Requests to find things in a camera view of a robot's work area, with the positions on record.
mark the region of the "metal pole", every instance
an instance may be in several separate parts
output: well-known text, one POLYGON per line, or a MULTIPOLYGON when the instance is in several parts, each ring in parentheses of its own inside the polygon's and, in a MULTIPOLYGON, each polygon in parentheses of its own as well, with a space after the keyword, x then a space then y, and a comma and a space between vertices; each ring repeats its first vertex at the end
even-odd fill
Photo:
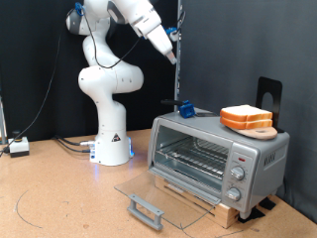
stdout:
POLYGON ((3 117, 3 108, 2 108, 2 97, 0 96, 0 130, 1 130, 1 144, 6 144, 6 133, 4 131, 4 117, 3 117))

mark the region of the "oven rack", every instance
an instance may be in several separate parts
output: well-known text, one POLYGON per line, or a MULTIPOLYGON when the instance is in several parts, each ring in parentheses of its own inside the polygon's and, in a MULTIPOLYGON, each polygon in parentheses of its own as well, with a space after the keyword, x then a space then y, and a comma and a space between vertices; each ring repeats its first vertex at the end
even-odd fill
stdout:
POLYGON ((197 138, 187 138, 161 148, 157 153, 209 176, 223 179, 229 149, 197 138))

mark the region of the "black stand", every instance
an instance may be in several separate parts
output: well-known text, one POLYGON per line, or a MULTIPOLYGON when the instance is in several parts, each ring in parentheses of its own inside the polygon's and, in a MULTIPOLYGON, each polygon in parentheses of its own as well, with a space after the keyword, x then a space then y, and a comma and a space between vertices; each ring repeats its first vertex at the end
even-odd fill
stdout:
POLYGON ((277 133, 284 132, 283 130, 277 128, 282 88, 283 86, 280 81, 266 77, 259 78, 256 107, 262 109, 264 95, 267 92, 270 93, 273 98, 273 128, 275 128, 277 133))

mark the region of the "robot logo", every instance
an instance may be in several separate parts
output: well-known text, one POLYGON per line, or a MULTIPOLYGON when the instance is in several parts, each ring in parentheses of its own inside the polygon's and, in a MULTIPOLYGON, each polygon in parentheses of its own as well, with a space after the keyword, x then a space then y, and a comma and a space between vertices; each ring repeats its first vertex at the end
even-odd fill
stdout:
POLYGON ((116 133, 116 135, 113 137, 112 142, 118 142, 121 141, 120 137, 118 136, 118 134, 116 133))

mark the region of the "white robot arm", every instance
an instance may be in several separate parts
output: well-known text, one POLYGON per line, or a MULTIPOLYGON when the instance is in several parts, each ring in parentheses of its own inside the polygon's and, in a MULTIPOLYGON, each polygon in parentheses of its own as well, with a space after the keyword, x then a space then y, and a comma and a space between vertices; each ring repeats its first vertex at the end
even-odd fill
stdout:
MULTIPOLYGON (((110 15, 118 24, 129 23, 139 37, 149 39, 172 64, 177 62, 170 40, 161 26, 159 14, 149 0, 85 0, 84 6, 92 31, 95 31, 95 24, 91 23, 109 18, 110 15)), ((76 12, 66 22, 72 33, 89 35, 86 21, 76 12)))
POLYGON ((160 17, 148 0, 84 0, 83 8, 83 17, 72 11, 66 24, 71 33, 87 36, 83 51, 89 67, 81 71, 78 83, 95 102, 99 130, 95 141, 86 145, 90 146, 90 162, 118 166, 127 163, 131 154, 126 109, 112 99, 112 94, 139 90, 144 76, 137 66, 119 62, 106 44, 110 17, 118 24, 129 23, 139 37, 149 39, 171 63, 176 63, 176 58, 160 17))

